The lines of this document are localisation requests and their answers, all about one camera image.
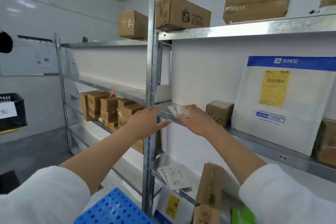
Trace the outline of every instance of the left hand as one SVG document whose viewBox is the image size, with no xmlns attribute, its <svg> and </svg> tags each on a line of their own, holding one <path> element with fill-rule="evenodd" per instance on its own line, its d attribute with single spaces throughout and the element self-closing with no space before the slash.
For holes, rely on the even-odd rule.
<svg viewBox="0 0 336 224">
<path fill-rule="evenodd" d="M 132 115 L 125 127 L 131 129 L 140 139 L 149 137 L 171 123 L 171 120 L 156 123 L 156 116 L 159 111 L 160 108 L 153 106 L 137 111 Z"/>
</svg>

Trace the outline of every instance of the yellow shipping label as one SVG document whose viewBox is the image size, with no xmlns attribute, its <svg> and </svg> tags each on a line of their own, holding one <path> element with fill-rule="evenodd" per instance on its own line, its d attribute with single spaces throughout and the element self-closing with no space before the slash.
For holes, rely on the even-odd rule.
<svg viewBox="0 0 336 224">
<path fill-rule="evenodd" d="M 290 71 L 265 71 L 259 103 L 282 107 L 290 75 Z"/>
<path fill-rule="evenodd" d="M 180 204 L 180 199 L 176 197 L 174 194 L 171 194 L 169 196 L 169 200 L 168 200 L 168 204 L 166 208 L 166 214 L 168 214 L 170 217 L 175 219 L 177 209 L 179 208 L 179 204 Z"/>
</svg>

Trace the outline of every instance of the blue label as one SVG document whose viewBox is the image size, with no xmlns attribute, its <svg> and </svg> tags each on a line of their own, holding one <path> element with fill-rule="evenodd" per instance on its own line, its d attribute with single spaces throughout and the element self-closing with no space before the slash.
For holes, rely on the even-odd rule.
<svg viewBox="0 0 336 224">
<path fill-rule="evenodd" d="M 166 217 L 162 215 L 158 210 L 154 212 L 154 218 L 161 224 L 173 224 Z"/>
<path fill-rule="evenodd" d="M 280 117 L 269 115 L 269 114 L 262 113 L 262 112 L 257 112 L 256 116 L 263 117 L 263 118 L 269 119 L 269 120 L 275 120 L 275 121 L 282 122 L 282 123 L 285 122 L 284 118 L 280 118 Z"/>
<path fill-rule="evenodd" d="M 336 71 L 336 57 L 249 56 L 247 66 Z"/>
</svg>

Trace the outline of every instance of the shelf upright post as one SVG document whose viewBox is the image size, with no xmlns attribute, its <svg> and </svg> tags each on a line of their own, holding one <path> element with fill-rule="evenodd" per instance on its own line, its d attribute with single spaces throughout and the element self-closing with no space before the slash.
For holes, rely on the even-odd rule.
<svg viewBox="0 0 336 224">
<path fill-rule="evenodd" d="M 156 0 L 149 1 L 146 107 L 154 105 L 156 89 L 161 81 L 162 44 L 157 42 L 155 9 Z M 150 167 L 156 158 L 156 137 L 157 133 L 146 138 L 143 146 L 142 211 L 148 216 L 151 216 L 153 208 L 154 176 L 151 175 Z"/>
<path fill-rule="evenodd" d="M 64 120 L 65 120 L 65 126 L 66 126 L 66 133 L 68 136 L 68 149 L 71 151 L 72 145 L 71 145 L 71 136 L 69 132 L 69 121 L 68 121 L 68 108 L 65 104 L 65 88 L 64 88 L 64 79 L 63 79 L 63 66 L 62 66 L 62 52 L 60 47 L 60 36 L 55 32 L 55 44 L 56 44 L 56 53 L 57 53 L 57 60 L 58 60 L 58 69 L 59 69 L 59 78 L 61 81 L 61 90 L 62 90 L 62 98 L 63 98 L 63 108 L 64 108 Z"/>
</svg>

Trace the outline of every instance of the whiteboard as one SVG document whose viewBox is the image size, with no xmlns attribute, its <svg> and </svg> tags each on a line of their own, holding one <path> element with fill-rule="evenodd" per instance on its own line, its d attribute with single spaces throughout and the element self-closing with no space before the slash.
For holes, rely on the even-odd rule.
<svg viewBox="0 0 336 224">
<path fill-rule="evenodd" d="M 0 52 L 0 76 L 58 73 L 56 46 L 52 42 L 16 38 L 10 53 Z"/>
</svg>

